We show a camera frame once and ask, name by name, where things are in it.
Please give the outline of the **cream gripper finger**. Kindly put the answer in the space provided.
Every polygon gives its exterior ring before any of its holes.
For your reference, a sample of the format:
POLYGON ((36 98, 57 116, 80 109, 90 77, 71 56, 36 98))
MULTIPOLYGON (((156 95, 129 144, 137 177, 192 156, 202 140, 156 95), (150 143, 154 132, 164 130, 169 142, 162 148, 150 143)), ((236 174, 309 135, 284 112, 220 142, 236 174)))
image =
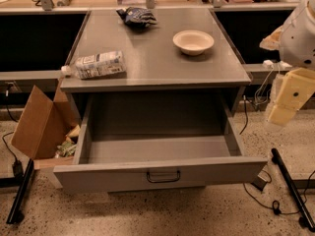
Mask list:
POLYGON ((269 104, 267 107, 267 122, 284 127, 296 114, 296 110, 278 107, 269 104))
POLYGON ((259 44, 260 48, 270 51, 280 50, 280 38, 283 32, 283 27, 278 27, 267 37, 263 38, 259 44))

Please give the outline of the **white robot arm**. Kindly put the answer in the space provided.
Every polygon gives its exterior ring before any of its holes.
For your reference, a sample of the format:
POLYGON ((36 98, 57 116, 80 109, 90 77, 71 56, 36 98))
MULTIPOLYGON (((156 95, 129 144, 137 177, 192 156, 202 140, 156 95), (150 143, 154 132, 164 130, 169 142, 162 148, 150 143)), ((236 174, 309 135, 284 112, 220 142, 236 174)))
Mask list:
POLYGON ((281 60, 291 66, 274 78, 265 113, 265 125, 279 130, 315 93, 315 0, 301 0, 260 47, 278 50, 281 60))

